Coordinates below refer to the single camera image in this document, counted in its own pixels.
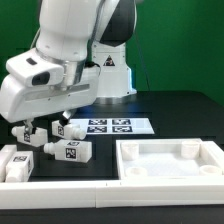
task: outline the black table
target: black table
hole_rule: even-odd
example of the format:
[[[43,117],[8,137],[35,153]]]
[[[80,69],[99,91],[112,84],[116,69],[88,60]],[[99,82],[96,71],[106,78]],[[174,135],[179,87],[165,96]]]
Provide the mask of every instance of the black table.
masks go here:
[[[30,181],[117,179],[115,142],[118,139],[201,138],[224,149],[224,108],[207,96],[190,91],[139,92],[132,102],[79,108],[75,118],[149,118],[155,135],[88,136],[93,158],[88,164],[55,161],[43,148],[17,144],[18,150],[33,150],[35,169]],[[59,115],[36,119],[38,127],[50,130]],[[0,144],[16,144],[10,134],[15,124],[0,120]],[[49,141],[56,142],[49,131]],[[136,208],[87,208],[52,210],[2,210],[1,223],[223,223],[224,205]]]

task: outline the label on robot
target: label on robot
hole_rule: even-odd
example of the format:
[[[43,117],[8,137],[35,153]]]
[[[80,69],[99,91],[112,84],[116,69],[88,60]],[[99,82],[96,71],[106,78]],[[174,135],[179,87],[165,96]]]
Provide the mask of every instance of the label on robot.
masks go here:
[[[115,66],[113,59],[109,55],[107,60],[104,62],[103,66]]]
[[[64,128],[61,126],[58,126],[58,134],[61,136],[64,136]]]
[[[89,125],[107,125],[107,120],[98,120],[98,119],[94,119],[94,120],[89,120]]]
[[[30,142],[30,134],[24,133],[24,142]]]
[[[77,160],[77,153],[76,149],[74,148],[66,148],[65,149],[65,159],[66,160]]]
[[[106,133],[107,127],[106,126],[99,126],[99,127],[88,127],[87,133]]]
[[[130,119],[113,119],[112,125],[131,125]]]
[[[132,131],[132,127],[131,126],[114,126],[113,127],[113,132],[116,132],[116,133],[130,133],[130,132],[133,132]]]
[[[13,162],[24,162],[24,161],[26,161],[26,159],[27,159],[27,156],[16,156],[13,159]]]
[[[79,144],[80,144],[80,142],[72,141],[72,142],[69,142],[67,145],[69,145],[69,146],[78,146]]]

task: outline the white container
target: white container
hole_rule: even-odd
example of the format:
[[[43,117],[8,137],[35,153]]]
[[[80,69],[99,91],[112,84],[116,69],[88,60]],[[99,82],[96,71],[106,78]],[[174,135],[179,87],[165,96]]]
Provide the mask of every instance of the white container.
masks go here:
[[[62,126],[59,121],[52,122],[52,134],[67,140],[83,140],[86,137],[86,131],[81,129],[79,124]]]
[[[204,165],[199,168],[201,176],[221,176],[222,169],[218,166]]]
[[[139,158],[138,142],[127,141],[121,143],[121,153],[123,160],[136,160]]]
[[[197,140],[185,140],[181,144],[181,156],[185,159],[196,159],[199,157],[200,142]]]
[[[34,168],[33,152],[16,152],[6,166],[5,182],[27,182]]]
[[[12,155],[17,151],[16,145],[5,145],[0,151],[0,182],[5,181],[6,165],[11,159]]]
[[[56,160],[87,163],[92,157],[92,143],[60,140],[45,144],[44,152],[55,155]]]

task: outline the cable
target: cable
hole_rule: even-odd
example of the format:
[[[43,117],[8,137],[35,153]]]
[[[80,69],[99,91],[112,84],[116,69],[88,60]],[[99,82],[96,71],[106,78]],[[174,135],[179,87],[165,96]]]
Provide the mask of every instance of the cable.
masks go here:
[[[35,37],[34,37],[34,39],[33,39],[33,42],[32,42],[32,44],[30,45],[30,49],[32,49],[32,48],[34,47],[34,45],[35,45],[35,43],[36,43],[37,38],[38,38],[39,35],[40,35],[40,28],[37,30],[37,33],[36,33],[36,35],[35,35]]]
[[[143,56],[143,53],[142,53],[142,48],[141,48],[141,45],[139,43],[138,35],[137,35],[136,32],[134,33],[134,37],[135,37],[135,43],[136,43],[136,46],[137,46],[137,49],[138,49],[138,55],[139,55],[139,59],[140,59],[140,62],[141,62],[141,67],[142,67],[143,72],[144,72],[145,77],[146,77],[147,88],[148,88],[148,91],[150,91],[149,72],[148,72],[147,66],[145,64],[144,56]]]
[[[93,61],[86,61],[85,62],[85,68],[92,68],[94,66],[97,66],[100,69],[100,72],[99,72],[99,76],[100,76],[100,74],[101,74],[101,67],[100,67],[99,64],[97,64],[97,63],[95,63]]]

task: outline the white tray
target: white tray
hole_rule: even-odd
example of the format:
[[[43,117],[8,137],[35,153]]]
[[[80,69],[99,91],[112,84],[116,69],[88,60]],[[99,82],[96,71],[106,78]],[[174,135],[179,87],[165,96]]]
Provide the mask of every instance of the white tray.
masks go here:
[[[144,146],[142,150],[146,150],[146,154],[150,153],[149,145],[153,145],[157,152],[161,150],[159,153],[172,154],[178,151],[183,140],[135,141]],[[206,177],[195,173],[188,176],[185,172],[177,175],[173,171],[166,175],[163,168],[162,175],[154,173],[145,179],[126,178],[126,165],[120,155],[121,142],[116,142],[121,180],[1,183],[0,209],[224,204],[223,176]],[[223,169],[224,153],[214,142],[201,141],[200,155],[205,164]],[[176,172],[177,168],[174,166],[171,170]]]
[[[126,140],[117,141],[117,164],[119,178],[121,180],[133,179],[127,176],[128,169],[144,169],[147,177],[188,178],[199,176],[199,168],[204,165],[214,165],[224,168],[224,153],[212,142],[203,142],[201,139],[190,139],[200,144],[199,157],[186,159],[181,155],[181,143],[183,139],[171,140]],[[121,144],[138,143],[139,158],[128,161],[123,160]]]

